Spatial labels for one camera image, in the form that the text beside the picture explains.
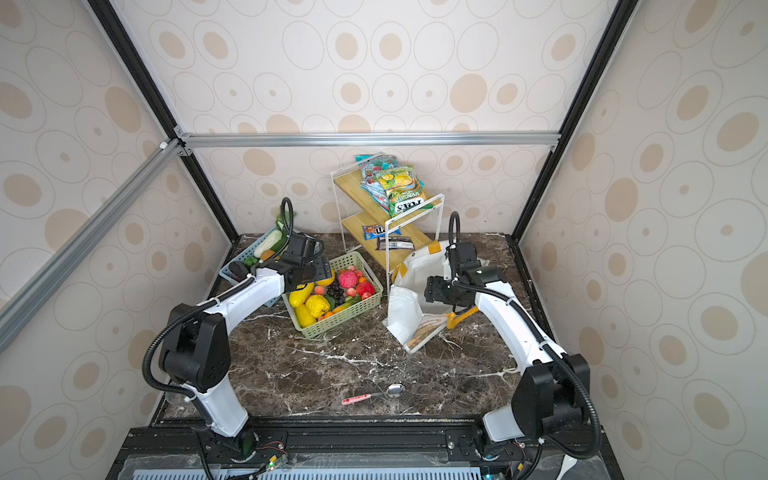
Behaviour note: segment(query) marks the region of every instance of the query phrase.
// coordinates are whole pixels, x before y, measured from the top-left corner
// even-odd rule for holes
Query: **green plastic basket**
[[[368,297],[367,299],[363,300],[362,302],[358,302],[354,305],[352,305],[349,308],[346,308],[342,310],[341,312],[334,313],[332,316],[328,317],[325,320],[320,320],[318,323],[313,323],[312,325],[301,328],[299,325],[299,320],[296,318],[296,312],[293,311],[293,307],[288,303],[288,293],[283,294],[283,302],[286,304],[286,308],[288,309],[288,314],[290,315],[291,321],[293,321],[293,326],[299,330],[306,338],[313,339],[316,336],[318,336],[320,333],[327,332],[328,330],[332,329],[335,326],[339,326],[342,323],[346,322],[349,319],[355,318],[361,313],[367,312],[368,310],[375,309],[377,306],[381,305],[382,303],[382,292],[384,291],[384,287],[379,282],[379,279],[376,278],[376,275],[373,274],[373,271],[371,270],[371,267],[368,266],[368,263],[362,258],[362,255],[360,255],[357,252],[349,252],[346,255],[342,255],[341,257],[334,258],[330,261],[331,268],[333,268],[333,271],[339,272],[342,269],[347,268],[350,265],[354,265],[355,268],[358,270],[363,271],[365,274],[366,279],[373,285],[373,289],[376,291],[373,295]]]

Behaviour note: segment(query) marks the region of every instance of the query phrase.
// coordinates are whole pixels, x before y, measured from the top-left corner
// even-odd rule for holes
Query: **pink spoon handle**
[[[372,396],[373,395],[371,395],[370,393],[366,393],[365,395],[358,395],[358,396],[349,397],[348,399],[342,400],[341,404],[342,405],[352,405],[353,403],[362,402],[363,400],[367,400],[367,399],[371,398]]]

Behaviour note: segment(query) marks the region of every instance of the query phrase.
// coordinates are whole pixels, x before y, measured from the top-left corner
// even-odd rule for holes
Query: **chips bag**
[[[377,171],[373,178],[384,190],[386,210],[390,217],[400,215],[427,201],[422,183],[413,171],[413,167],[394,167]],[[432,208],[432,205],[425,205],[424,208]]]

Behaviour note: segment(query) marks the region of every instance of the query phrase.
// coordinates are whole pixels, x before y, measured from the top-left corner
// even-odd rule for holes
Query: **white plastic bag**
[[[441,302],[427,303],[424,298],[427,278],[444,275],[442,261],[445,259],[445,248],[448,246],[448,241],[443,240],[439,242],[439,245],[440,250],[437,250],[434,243],[418,249],[411,253],[396,269],[393,284],[416,292],[423,313],[445,314],[452,309],[450,305]]]
[[[422,322],[422,309],[416,292],[393,286],[389,289],[389,305],[386,328],[400,345],[405,345]]]
[[[401,286],[389,289],[388,308],[386,328],[408,353],[422,348],[448,325],[446,315],[423,313],[416,292]]]

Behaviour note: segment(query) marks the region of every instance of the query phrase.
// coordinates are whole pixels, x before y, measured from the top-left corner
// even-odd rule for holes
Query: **patterned wallpaper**
[[[171,161],[0,354],[3,480],[102,480],[147,423],[158,392],[144,352],[170,309],[205,298],[229,250],[183,172]]]
[[[339,231],[330,172],[353,164],[357,154],[379,151],[413,165],[430,193],[445,195],[443,231],[457,210],[464,231],[511,233],[549,146],[201,148],[197,158],[238,231],[269,230],[287,195],[298,212],[296,225],[322,233]],[[337,193],[342,218],[359,211]],[[416,225],[434,232],[435,220],[427,215]]]
[[[186,131],[557,130],[614,0],[113,0]]]
[[[0,2],[0,308],[164,135],[91,16]]]
[[[525,234],[628,480],[768,472],[767,28],[646,2]]]

